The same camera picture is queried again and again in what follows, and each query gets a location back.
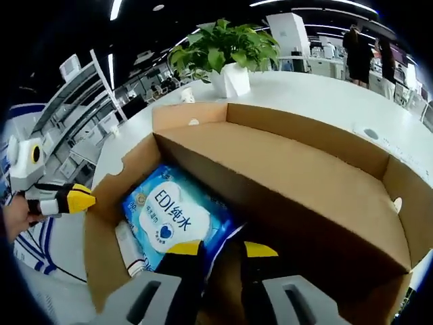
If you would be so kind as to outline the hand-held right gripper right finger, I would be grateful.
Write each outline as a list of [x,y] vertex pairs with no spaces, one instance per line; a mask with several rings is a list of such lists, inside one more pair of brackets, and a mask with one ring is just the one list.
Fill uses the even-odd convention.
[[337,303],[272,248],[244,242],[242,305],[249,324],[341,324]]

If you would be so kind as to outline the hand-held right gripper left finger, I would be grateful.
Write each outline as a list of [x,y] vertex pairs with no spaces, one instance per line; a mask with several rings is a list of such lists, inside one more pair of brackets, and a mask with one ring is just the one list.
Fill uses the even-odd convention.
[[171,247],[157,270],[144,273],[144,285],[127,312],[130,324],[194,324],[204,288],[204,243]]

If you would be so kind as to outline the person's left hand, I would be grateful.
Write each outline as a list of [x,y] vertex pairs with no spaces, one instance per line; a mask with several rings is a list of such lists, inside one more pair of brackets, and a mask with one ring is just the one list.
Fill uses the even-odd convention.
[[1,210],[1,235],[12,243],[18,235],[34,223],[43,222],[48,216],[32,214],[25,197],[15,195],[10,204]]

